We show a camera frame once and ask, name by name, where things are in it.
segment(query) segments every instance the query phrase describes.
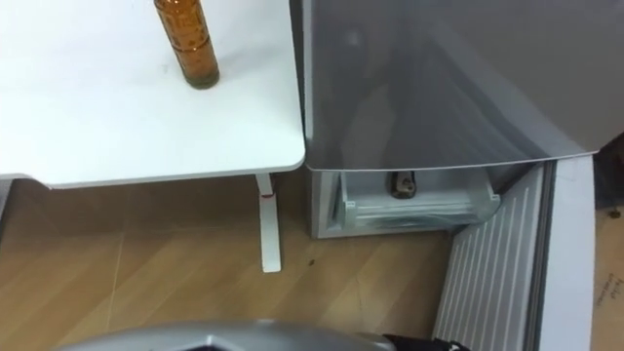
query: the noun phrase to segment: silver door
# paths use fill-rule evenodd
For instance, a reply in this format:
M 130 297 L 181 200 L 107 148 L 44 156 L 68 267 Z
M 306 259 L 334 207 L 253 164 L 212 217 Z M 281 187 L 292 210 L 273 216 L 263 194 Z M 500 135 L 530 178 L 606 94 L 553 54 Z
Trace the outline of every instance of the silver door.
M 453 239 L 434 335 L 473 350 L 589 350 L 592 158 L 537 166 Z
M 307 164 L 592 153 L 624 131 L 624 2 L 303 1 Z

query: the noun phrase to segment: glass jar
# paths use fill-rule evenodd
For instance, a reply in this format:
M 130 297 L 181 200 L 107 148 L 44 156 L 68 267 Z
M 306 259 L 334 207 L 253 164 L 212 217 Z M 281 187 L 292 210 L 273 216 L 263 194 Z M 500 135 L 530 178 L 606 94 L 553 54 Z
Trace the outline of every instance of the glass jar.
M 207 89 L 219 78 L 211 36 L 199 0 L 154 0 L 184 78 Z

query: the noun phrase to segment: table leg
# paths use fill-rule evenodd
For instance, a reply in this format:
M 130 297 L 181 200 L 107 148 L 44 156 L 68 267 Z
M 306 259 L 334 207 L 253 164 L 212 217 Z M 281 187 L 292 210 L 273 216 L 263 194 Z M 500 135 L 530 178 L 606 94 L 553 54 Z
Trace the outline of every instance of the table leg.
M 277 202 L 270 174 L 255 175 L 260 196 L 260 247 L 262 271 L 282 270 L 280 255 L 280 231 L 278 227 Z
M 7 204 L 9 198 L 9 190 L 11 190 L 12 179 L 0 180 L 0 221 L 2 221 L 2 213 L 4 212 L 4 206 Z

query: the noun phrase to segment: wooden floor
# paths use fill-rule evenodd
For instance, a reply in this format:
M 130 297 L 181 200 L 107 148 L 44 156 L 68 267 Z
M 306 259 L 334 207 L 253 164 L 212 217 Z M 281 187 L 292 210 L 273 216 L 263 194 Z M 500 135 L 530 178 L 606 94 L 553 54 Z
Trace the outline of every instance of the wooden floor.
M 313 241 L 303 191 L 301 173 L 281 179 L 284 269 L 265 275 L 252 177 L 62 191 L 17 181 L 0 245 L 0 350 L 198 319 L 428 336 L 449 236 Z

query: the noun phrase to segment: white table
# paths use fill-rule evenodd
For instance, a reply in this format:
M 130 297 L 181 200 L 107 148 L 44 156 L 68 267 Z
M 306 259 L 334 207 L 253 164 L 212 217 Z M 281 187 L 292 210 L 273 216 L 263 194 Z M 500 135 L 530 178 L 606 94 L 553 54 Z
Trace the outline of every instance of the white table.
M 289 1 L 202 3 L 221 71 L 207 91 L 182 78 L 152 1 L 0 0 L 0 177 L 256 175 L 262 266 L 279 271 L 269 174 L 304 157 Z

